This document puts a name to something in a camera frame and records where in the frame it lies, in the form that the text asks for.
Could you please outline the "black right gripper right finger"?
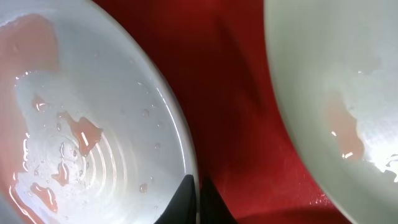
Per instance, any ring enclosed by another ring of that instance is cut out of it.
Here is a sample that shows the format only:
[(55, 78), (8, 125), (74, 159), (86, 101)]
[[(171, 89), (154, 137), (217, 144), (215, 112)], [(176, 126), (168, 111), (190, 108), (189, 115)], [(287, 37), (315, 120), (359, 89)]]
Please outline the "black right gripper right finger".
[(200, 221), (201, 224), (238, 224), (210, 178), (202, 181)]

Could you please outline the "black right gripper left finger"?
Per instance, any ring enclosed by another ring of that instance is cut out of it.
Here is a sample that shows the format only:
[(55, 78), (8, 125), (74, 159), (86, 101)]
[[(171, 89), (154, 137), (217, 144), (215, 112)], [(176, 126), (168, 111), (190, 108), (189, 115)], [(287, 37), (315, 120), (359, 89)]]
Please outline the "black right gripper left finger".
[(155, 224), (196, 224), (197, 200), (192, 175), (186, 175)]

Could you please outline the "light blue plate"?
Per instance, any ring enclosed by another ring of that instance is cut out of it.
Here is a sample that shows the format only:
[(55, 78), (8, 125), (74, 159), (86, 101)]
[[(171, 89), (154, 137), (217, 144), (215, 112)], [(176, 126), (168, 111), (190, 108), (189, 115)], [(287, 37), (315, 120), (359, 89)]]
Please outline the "light blue plate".
[(192, 175), (167, 82), (92, 1), (1, 1), (1, 222), (155, 223)]

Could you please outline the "white plate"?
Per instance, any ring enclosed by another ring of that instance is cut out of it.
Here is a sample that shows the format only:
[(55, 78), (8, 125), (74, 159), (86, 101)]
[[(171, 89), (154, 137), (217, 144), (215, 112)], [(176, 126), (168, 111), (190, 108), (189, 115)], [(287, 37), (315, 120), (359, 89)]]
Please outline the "white plate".
[(353, 223), (397, 222), (397, 2), (266, 1), (272, 85), (305, 167)]

